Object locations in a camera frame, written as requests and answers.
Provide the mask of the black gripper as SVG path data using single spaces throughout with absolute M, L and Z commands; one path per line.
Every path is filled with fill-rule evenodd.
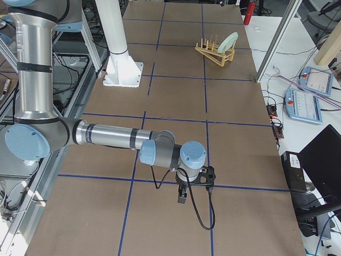
M 176 177 L 176 182 L 178 183 L 178 199 L 177 202 L 180 204 L 185 204 L 187 199 L 188 183 L 183 181 L 179 177 Z

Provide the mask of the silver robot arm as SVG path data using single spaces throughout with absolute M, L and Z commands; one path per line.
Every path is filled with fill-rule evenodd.
M 213 184 L 205 166 L 206 150 L 199 142 L 177 145 L 168 131 L 93 124 L 54 112 L 52 32 L 82 29 L 81 1 L 7 1 L 7 5 L 16 28 L 21 101 L 5 134 L 12 154 L 36 161 L 64 146 L 86 143 L 138 150 L 142 163 L 176 173 L 179 203 L 192 195 L 192 185 Z

